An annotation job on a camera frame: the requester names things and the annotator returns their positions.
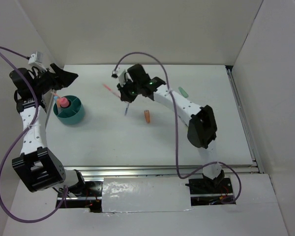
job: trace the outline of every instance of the pink object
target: pink object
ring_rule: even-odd
[[[65,97],[59,99],[59,104],[62,108],[67,108],[68,106],[70,106],[70,102]]]

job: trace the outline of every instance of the cable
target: cable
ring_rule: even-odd
[[[53,187],[52,189],[54,189],[58,194],[62,194],[60,191],[58,191],[55,187]]]
[[[218,199],[218,200],[216,200],[216,201],[214,201],[214,202],[212,202],[212,203],[209,203],[209,205],[213,205],[214,203],[216,203],[216,202],[219,202],[220,200]]]
[[[191,173],[189,173],[189,174],[187,174],[185,176],[181,176],[181,174],[179,172],[179,162],[178,162],[179,155],[178,155],[178,114],[177,114],[177,106],[176,106],[176,101],[175,101],[174,95],[173,95],[172,90],[170,88],[167,71],[166,71],[164,65],[156,57],[154,57],[154,56],[152,56],[152,55],[150,55],[148,53],[144,53],[144,52],[131,52],[131,53],[127,53],[126,55],[124,55],[123,57],[120,58],[120,60],[117,62],[117,64],[116,64],[116,66],[115,66],[115,68],[114,68],[113,71],[116,71],[117,70],[119,64],[122,62],[123,59],[125,59],[127,56],[130,56],[130,55],[133,55],[133,54],[145,55],[145,56],[148,56],[148,57],[154,59],[161,66],[161,68],[164,71],[167,89],[168,89],[169,94],[170,94],[170,96],[172,98],[173,106],[174,106],[174,114],[175,114],[175,157],[176,157],[176,171],[177,171],[178,177],[180,179],[185,179],[185,178],[188,178],[188,177],[192,176],[193,174],[195,174],[196,172],[198,172],[199,170],[203,169],[206,166],[214,165],[214,164],[217,164],[217,163],[222,164],[225,167],[227,167],[228,169],[230,169],[236,175],[236,177],[238,179],[238,182],[239,182],[239,192],[238,192],[238,195],[232,200],[232,202],[235,202],[239,198],[239,196],[241,194],[241,181],[240,181],[240,178],[239,178],[238,174],[230,166],[224,164],[223,162],[217,162],[217,161],[210,162],[210,163],[207,163],[205,165],[201,165],[200,167],[198,167],[197,169],[195,169],[193,172],[191,172]]]
[[[32,66],[32,67],[31,67],[31,70],[32,70],[32,71],[35,71],[34,69],[37,70],[37,73],[38,73],[38,74],[40,73],[40,70],[38,69],[38,67],[36,67],[36,66]]]
[[[15,51],[12,51],[11,49],[8,49],[8,48],[5,48],[5,47],[1,47],[0,46],[0,49],[3,49],[5,51],[8,51],[8,52],[11,52],[11,53],[14,53],[20,57],[23,57],[25,59],[29,59],[29,57],[26,57],[22,54],[19,54]],[[15,145],[17,144],[17,142],[30,130],[30,127],[35,123],[36,121],[36,118],[37,118],[37,115],[38,115],[38,99],[36,97],[36,94],[34,92],[34,89],[31,87],[31,85],[29,84],[29,82],[27,81],[27,79],[24,77],[24,75],[18,70],[18,68],[15,67],[15,65],[12,64],[12,62],[10,62],[1,52],[0,52],[0,57],[2,57],[3,60],[5,60],[15,71],[16,73],[18,73],[18,75],[23,79],[24,83],[27,85],[27,87],[29,88],[33,98],[34,98],[34,101],[35,101],[35,114],[34,114],[34,117],[33,117],[33,120],[30,122],[29,126],[27,128],[25,128],[21,133],[20,135],[15,139],[15,141],[12,143],[12,145],[8,148],[8,150],[6,151],[1,163],[0,163],[0,178],[1,178],[1,174],[2,174],[2,170],[3,170],[3,166],[5,164],[5,161],[7,160],[9,154],[11,153],[11,151],[13,150],[13,148],[15,147]],[[35,220],[24,220],[24,219],[20,219],[18,217],[16,217],[15,215],[13,215],[8,208],[6,208],[6,206],[4,205],[3,203],[3,200],[2,200],[2,197],[1,197],[1,194],[0,194],[0,206],[1,208],[3,209],[3,211],[10,217],[12,218],[13,220],[16,220],[18,222],[21,222],[21,223],[36,223],[36,222],[39,222],[39,221],[42,221],[42,220],[45,220],[47,219],[48,217],[52,216],[61,206],[61,204],[63,203],[64,199],[65,199],[65,196],[67,195],[68,193],[68,188],[65,186],[65,194],[63,195],[60,203],[58,204],[58,206],[51,212],[49,213],[48,215],[40,218],[40,219],[35,219]]]
[[[64,202],[64,207],[65,207],[65,208],[68,208],[68,207],[67,207],[67,198],[66,198],[66,195],[65,195],[64,193],[63,193],[62,197],[64,198],[64,201],[63,201],[63,202]]]
[[[96,195],[95,193],[93,193],[93,195],[94,195],[96,201],[98,201],[98,199],[97,199],[97,195]]]
[[[33,79],[37,79],[37,75],[34,70],[28,70],[28,72],[34,77]]]
[[[226,189],[226,191],[227,191],[227,193],[226,193],[226,196],[228,195],[228,193],[229,193],[229,191],[228,191],[228,188],[227,187],[225,187],[225,186],[222,186],[222,188],[225,188]]]

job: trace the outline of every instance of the green marker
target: green marker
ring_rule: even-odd
[[[178,87],[179,92],[181,93],[181,95],[185,98],[189,97],[189,95],[186,93],[185,90],[183,90],[182,87]]]

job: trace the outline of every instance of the white connector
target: white connector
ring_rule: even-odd
[[[121,87],[123,87],[126,81],[129,79],[127,75],[127,70],[121,70],[119,67],[115,71],[113,71],[113,74],[117,76],[116,78],[118,78]]]
[[[29,58],[29,65],[36,66],[42,72],[47,71],[47,69],[44,67],[42,62],[43,62],[43,54],[41,52],[36,51],[35,53],[31,54]]]

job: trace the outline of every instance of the green object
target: green object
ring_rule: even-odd
[[[178,87],[179,92],[181,93],[181,95],[185,98],[189,97],[189,95],[186,93],[185,90],[183,90],[182,87]]]
[[[55,103],[53,109],[55,115],[63,124],[72,125],[79,123],[85,115],[85,110],[80,99],[72,95],[64,97],[69,100],[70,106],[67,108],[61,108],[61,112],[58,114],[57,105]]]

